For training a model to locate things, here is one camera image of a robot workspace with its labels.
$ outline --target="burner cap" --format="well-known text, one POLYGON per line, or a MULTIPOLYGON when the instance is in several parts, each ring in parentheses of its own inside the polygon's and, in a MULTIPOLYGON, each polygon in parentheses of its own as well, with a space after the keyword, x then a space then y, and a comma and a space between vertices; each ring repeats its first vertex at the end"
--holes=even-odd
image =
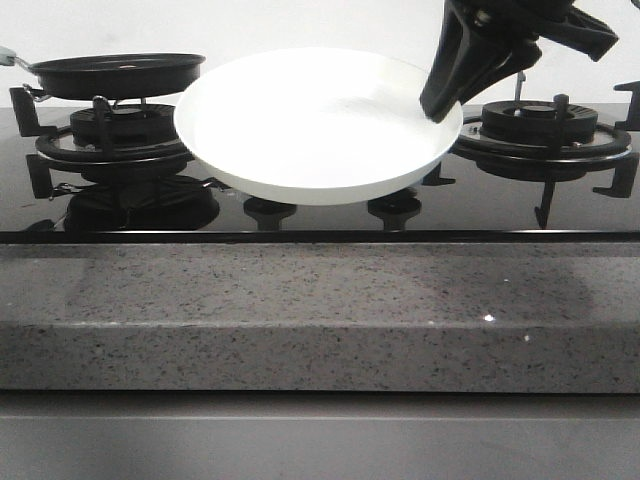
MULTIPOLYGON (((556 106, 552 102, 494 102, 482 108, 482 128, 486 137, 524 145, 551 145, 558 135, 556 106)), ((569 105, 563 122, 563 144, 589 143, 598 124, 598 112, 569 105)))
MULTIPOLYGON (((174 140, 171 105, 123 105, 106 117, 107 128, 117 147, 135 147, 174 140)), ((71 114, 71 132, 76 145, 100 147, 100 127, 93 108, 71 114)))

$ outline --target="black frying pan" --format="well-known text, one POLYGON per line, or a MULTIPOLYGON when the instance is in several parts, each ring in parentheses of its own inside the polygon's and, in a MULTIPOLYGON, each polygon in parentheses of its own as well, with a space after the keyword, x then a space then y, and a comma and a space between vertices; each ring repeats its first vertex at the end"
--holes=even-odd
POLYGON ((66 58, 29 64, 0 47, 0 65, 19 65, 36 75, 48 95, 68 100, 146 98, 182 92, 200 75, 205 58, 148 53, 66 58))

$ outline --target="glossy glass surface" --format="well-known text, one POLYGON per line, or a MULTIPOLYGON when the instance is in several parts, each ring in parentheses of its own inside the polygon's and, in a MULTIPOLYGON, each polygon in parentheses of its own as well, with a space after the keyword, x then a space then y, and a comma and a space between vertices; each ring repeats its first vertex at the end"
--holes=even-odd
MULTIPOLYGON (((626 115, 625 105, 598 109, 605 123, 626 115)), ((63 126, 73 110, 41 111, 43 124, 63 126)), ((53 200, 35 198, 26 161, 26 155, 35 153, 35 139, 19 136, 11 109, 0 110, 0 126, 0 240, 4 243, 104 241, 103 233, 83 233, 95 230, 144 231, 144 241, 160 242, 176 231, 187 233, 178 239, 188 241, 430 241, 476 235, 493 238, 514 231, 640 231, 640 186, 634 186, 633 172, 612 168, 557 182, 513 180, 452 154, 443 157, 440 172, 432 172, 424 185, 375 201, 322 207, 275 204, 235 190, 200 187, 208 174, 192 161, 173 179, 188 185, 184 198, 165 188, 160 205, 154 200, 158 194, 153 185, 129 186, 121 192, 124 200, 119 200, 114 214, 109 212, 110 197, 104 189, 83 189, 91 182, 77 173, 51 171, 52 185, 69 184, 60 191, 82 193, 53 200), (620 183, 624 184, 622 195, 620 183), (202 193, 207 188, 211 195, 202 193), (82 233, 80 240, 73 237, 78 233, 82 233)), ((639 134, 634 133, 633 139, 640 144, 639 134)), ((142 237, 126 238, 141 241, 142 237)), ((111 236, 107 241, 124 239, 111 236)))

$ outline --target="black glass cooktop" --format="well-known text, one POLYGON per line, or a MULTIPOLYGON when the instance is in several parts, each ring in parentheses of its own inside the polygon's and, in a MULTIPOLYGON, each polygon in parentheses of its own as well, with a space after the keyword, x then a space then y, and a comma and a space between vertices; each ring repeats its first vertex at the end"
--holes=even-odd
MULTIPOLYGON (((624 104, 595 108, 605 124, 626 117, 624 104)), ((63 126, 72 111, 41 108, 39 114, 63 126)), ((2 243, 640 239, 633 155, 595 171, 537 174, 448 154, 419 184, 332 207, 252 198, 210 179, 197 161, 161 180, 115 190, 51 170, 50 195, 38 192, 37 169, 30 174, 35 139, 19 135, 9 108, 0 110, 0 125, 2 243)), ((640 134, 632 139, 640 148, 640 134)))

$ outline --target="frying pan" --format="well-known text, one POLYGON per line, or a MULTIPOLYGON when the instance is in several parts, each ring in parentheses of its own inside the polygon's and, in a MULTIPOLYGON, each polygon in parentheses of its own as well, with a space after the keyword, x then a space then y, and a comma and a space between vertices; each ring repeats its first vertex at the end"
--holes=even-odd
POLYGON ((299 205, 359 202, 429 173, 462 128, 456 104, 427 119, 426 73, 380 55, 277 50, 203 75, 174 114, 211 175, 250 195, 299 205))
POLYGON ((66 58, 29 64, 0 47, 0 65, 36 75, 48 95, 67 100, 147 98, 182 92, 200 75, 200 55, 149 53, 66 58))

